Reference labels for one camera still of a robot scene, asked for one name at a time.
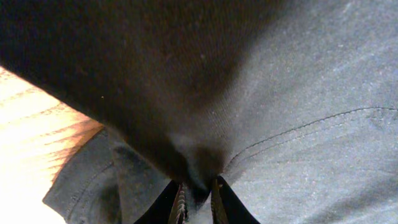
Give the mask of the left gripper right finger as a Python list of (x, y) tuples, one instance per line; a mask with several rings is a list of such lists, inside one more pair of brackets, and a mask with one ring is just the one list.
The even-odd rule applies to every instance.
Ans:
[(211, 184), (211, 214), (214, 224), (259, 224), (220, 175)]

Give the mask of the black t-shirt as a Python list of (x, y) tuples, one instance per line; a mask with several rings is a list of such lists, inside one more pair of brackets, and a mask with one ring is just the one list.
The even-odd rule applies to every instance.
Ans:
[(213, 223), (397, 222), (396, 1), (2, 1), (1, 66), (104, 125), (44, 204), (135, 223), (174, 180)]

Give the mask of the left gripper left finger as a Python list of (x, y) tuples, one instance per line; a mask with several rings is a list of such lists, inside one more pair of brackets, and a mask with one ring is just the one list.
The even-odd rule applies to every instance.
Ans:
[(186, 187), (172, 180), (150, 208), (134, 224), (186, 224)]

